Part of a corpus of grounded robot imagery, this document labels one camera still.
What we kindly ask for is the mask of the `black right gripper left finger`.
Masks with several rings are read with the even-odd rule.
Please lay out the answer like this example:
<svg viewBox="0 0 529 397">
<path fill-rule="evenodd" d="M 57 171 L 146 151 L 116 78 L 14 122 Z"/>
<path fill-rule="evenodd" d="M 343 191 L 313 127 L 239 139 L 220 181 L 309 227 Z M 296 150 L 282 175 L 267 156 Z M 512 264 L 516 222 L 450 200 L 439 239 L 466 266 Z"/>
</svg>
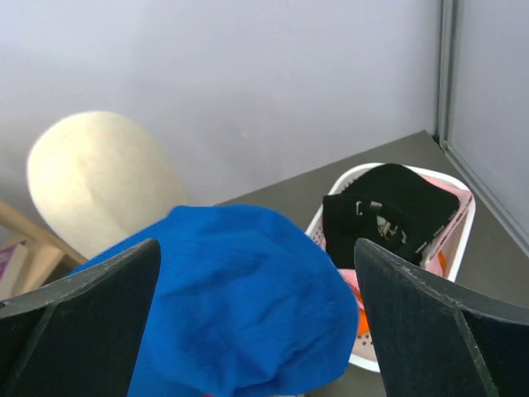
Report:
<svg viewBox="0 0 529 397">
<path fill-rule="evenodd" d="M 125 396 L 160 271 L 160 244 L 1 302 L 3 396 Z"/>
</svg>

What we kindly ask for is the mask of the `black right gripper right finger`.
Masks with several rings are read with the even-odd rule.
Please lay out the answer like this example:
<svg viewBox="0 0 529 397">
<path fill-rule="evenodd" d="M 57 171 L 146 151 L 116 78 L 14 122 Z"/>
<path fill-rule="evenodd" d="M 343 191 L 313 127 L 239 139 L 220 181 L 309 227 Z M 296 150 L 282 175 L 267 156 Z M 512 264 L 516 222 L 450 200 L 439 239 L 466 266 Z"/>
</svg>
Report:
<svg viewBox="0 0 529 397">
<path fill-rule="evenodd" d="M 388 396 L 526 396 L 528 310 L 433 275 L 367 239 L 355 270 Z"/>
</svg>

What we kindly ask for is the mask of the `blue cap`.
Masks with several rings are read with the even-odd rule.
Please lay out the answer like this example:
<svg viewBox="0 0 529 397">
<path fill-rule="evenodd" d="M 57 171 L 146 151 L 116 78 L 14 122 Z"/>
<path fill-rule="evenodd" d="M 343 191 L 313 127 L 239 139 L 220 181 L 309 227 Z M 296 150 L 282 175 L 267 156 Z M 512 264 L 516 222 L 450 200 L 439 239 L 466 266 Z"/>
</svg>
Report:
<svg viewBox="0 0 529 397">
<path fill-rule="evenodd" d="M 355 297 L 285 216 L 242 204 L 178 206 L 88 264 L 148 238 L 160 244 L 161 265 L 129 395 L 297 395 L 345 373 Z"/>
</svg>

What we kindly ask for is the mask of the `black cap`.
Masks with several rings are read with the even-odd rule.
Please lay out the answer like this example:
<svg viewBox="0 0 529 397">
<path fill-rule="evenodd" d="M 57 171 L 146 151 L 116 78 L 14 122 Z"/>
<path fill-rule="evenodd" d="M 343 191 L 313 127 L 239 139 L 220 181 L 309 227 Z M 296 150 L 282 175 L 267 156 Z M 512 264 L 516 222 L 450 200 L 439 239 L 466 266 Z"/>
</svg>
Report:
<svg viewBox="0 0 529 397">
<path fill-rule="evenodd" d="M 326 252 L 339 269 L 355 268 L 354 247 L 368 239 L 414 265 L 456 215 L 460 201 L 399 164 L 361 175 L 322 200 Z"/>
</svg>

